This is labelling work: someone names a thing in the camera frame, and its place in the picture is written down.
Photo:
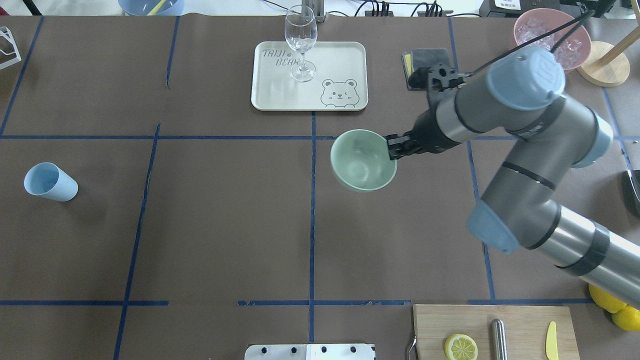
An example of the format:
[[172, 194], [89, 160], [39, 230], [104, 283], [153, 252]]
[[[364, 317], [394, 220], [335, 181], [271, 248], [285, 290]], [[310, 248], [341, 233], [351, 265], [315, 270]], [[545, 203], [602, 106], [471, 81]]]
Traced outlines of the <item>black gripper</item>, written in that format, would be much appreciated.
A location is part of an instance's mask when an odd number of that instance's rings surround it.
[[433, 109], [423, 112], [413, 128], [402, 136], [389, 134], [384, 139], [391, 161], [415, 154], [439, 154], [460, 145], [460, 142], [445, 135], [438, 124], [437, 112]]

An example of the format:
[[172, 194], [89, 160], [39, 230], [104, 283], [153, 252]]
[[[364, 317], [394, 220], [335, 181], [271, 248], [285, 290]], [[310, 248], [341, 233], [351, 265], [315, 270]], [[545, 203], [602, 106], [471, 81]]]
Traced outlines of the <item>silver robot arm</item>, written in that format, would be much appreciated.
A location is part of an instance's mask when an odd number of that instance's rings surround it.
[[411, 130], [386, 137], [391, 160], [443, 153], [503, 128], [517, 141], [467, 219], [467, 230], [510, 254], [535, 251], [563, 271], [639, 307], [639, 246], [553, 201], [567, 171], [587, 167], [611, 145], [611, 126], [565, 93], [553, 54], [524, 47], [494, 62], [457, 91], [428, 93]]

